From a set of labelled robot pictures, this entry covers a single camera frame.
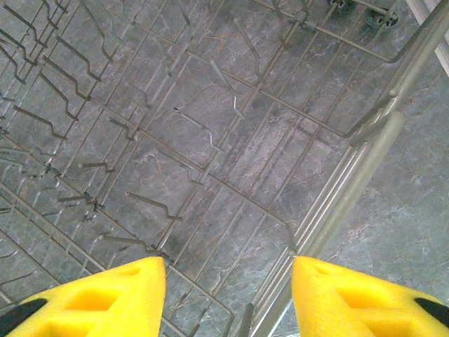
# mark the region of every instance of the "gray marble floor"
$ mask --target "gray marble floor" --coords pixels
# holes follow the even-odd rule
[[[6,2],[48,48],[0,8],[0,28],[38,62],[2,44],[18,72],[0,55],[0,89],[15,100],[0,102],[7,131],[0,146],[31,156],[1,154],[0,308],[156,248],[174,260],[164,317],[187,335],[199,323],[195,336],[218,336],[229,319],[223,304],[235,328],[287,246],[286,225],[299,226],[342,156],[347,140],[339,132],[368,111],[397,65],[290,30],[287,20],[285,51],[276,14],[253,1],[185,0],[182,10],[178,1],[62,1],[67,13],[50,2],[59,39],[40,1]],[[280,6],[293,12],[298,4]],[[331,13],[315,0],[310,18],[391,57],[417,29],[404,1],[395,11],[400,24],[381,34],[361,6]],[[260,56],[265,84],[234,18]],[[447,92],[433,58],[403,109],[406,126],[322,255],[446,302]],[[295,334],[291,308],[276,335]]]

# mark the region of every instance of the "dish rack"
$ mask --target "dish rack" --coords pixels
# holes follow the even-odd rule
[[[273,332],[449,29],[447,0],[400,41],[399,0],[0,5],[0,308],[163,256],[162,336]]]

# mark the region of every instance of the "rectangular hole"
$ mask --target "rectangular hole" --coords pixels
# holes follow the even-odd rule
[[[389,308],[386,296],[375,287],[350,287],[337,289],[338,294],[351,308]]]
[[[75,295],[66,309],[108,311],[119,294],[118,291],[112,289],[84,289]]]

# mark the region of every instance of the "rack wheel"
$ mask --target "rack wheel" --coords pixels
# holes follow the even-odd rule
[[[389,11],[389,9],[385,7],[382,7],[382,9]],[[388,20],[385,20],[385,16],[386,15],[370,9],[366,16],[366,23],[368,23],[368,25],[370,25],[372,28],[379,29],[383,24],[385,24],[386,28],[391,28],[396,26],[399,22],[399,17],[396,12],[391,13]]]
[[[347,13],[356,6],[356,3],[351,0],[329,0],[329,4],[337,4],[339,13]]]

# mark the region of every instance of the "yellow plastic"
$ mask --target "yellow plastic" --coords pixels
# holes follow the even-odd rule
[[[8,337],[157,337],[166,290],[162,258],[144,258],[25,300],[41,309]]]
[[[293,302],[301,337],[447,337],[414,298],[437,299],[314,258],[293,263]]]

